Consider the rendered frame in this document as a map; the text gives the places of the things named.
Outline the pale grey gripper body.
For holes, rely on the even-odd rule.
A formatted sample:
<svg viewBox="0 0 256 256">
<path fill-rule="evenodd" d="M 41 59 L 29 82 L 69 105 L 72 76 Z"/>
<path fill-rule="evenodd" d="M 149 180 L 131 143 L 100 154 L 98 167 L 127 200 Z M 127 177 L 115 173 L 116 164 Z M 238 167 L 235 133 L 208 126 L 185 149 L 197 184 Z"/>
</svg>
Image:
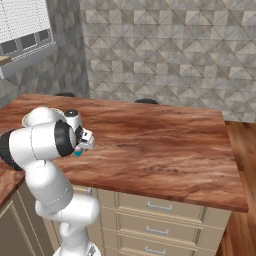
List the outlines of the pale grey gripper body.
<svg viewBox="0 0 256 256">
<path fill-rule="evenodd" d="M 95 139 L 91 137 L 89 140 L 81 139 L 78 146 L 83 150 L 93 150 L 95 147 Z"/>
</svg>

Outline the cream drawer front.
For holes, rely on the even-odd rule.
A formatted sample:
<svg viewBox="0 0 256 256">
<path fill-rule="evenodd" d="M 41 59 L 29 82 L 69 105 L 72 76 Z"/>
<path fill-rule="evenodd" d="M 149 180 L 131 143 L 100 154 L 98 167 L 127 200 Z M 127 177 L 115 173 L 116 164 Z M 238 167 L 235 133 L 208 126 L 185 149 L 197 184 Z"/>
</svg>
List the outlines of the cream drawer front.
<svg viewBox="0 0 256 256">
<path fill-rule="evenodd" d="M 198 219 L 200 217 L 200 212 L 202 210 L 202 207 L 197 205 L 191 205 L 186 203 L 168 201 L 168 200 L 157 199 L 157 198 L 149 198 L 149 197 L 125 194 L 125 193 L 120 193 L 119 199 L 120 199 L 120 204 L 124 207 L 131 207 L 131 208 L 140 209 L 140 210 L 160 212 L 164 214 L 173 214 L 176 216 L 182 216 L 182 217 L 191 218 L 191 219 Z M 147 207 L 147 203 L 149 200 L 154 205 L 169 206 L 170 204 L 172 204 L 172 211 L 169 212 L 169 211 L 150 209 Z"/>
<path fill-rule="evenodd" d="M 184 226 L 176 223 L 164 222 L 156 219 L 120 215 L 121 227 L 129 230 L 147 232 L 146 226 L 151 229 L 165 231 L 169 229 L 169 234 L 160 235 L 169 238 L 197 243 L 201 235 L 201 230 L 191 226 Z"/>
<path fill-rule="evenodd" d="M 154 254 L 155 256 L 196 256 L 196 251 L 189 248 L 184 248 L 176 245 L 167 245 L 163 243 L 135 239 L 130 237 L 122 237 L 120 245 L 122 249 L 138 251 L 139 253 L 148 253 L 144 249 L 146 245 L 148 245 L 150 249 L 154 250 L 167 250 L 166 255 Z"/>
</svg>

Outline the window with white blind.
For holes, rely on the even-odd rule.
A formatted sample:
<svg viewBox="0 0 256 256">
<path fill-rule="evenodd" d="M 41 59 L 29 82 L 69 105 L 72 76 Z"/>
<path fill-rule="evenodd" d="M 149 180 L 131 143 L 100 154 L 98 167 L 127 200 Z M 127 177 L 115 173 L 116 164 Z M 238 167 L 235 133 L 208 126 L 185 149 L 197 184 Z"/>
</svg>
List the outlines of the window with white blind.
<svg viewBox="0 0 256 256">
<path fill-rule="evenodd" d="M 57 50 L 46 0 L 0 0 L 0 79 L 17 73 Z"/>
</svg>

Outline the beige bowl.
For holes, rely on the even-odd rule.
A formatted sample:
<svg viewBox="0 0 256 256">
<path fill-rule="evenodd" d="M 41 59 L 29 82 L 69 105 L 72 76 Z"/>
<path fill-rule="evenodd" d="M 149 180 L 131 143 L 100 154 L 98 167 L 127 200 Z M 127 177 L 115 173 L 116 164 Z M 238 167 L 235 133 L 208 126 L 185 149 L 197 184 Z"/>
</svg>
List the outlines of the beige bowl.
<svg viewBox="0 0 256 256">
<path fill-rule="evenodd" d="M 61 110 L 41 106 L 26 114 L 22 119 L 22 125 L 24 127 L 32 127 L 39 124 L 56 122 L 59 120 L 66 121 L 64 113 Z"/>
</svg>

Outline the beige cupboard door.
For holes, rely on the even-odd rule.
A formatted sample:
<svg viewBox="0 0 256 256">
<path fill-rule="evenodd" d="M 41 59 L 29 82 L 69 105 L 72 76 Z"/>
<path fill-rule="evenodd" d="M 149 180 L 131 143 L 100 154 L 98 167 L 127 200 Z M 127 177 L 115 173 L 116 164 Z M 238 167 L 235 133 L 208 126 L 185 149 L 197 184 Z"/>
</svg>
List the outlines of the beige cupboard door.
<svg viewBox="0 0 256 256">
<path fill-rule="evenodd" d="M 36 234 L 21 195 L 16 192 L 0 210 L 0 256 L 52 256 L 47 235 Z"/>
</svg>

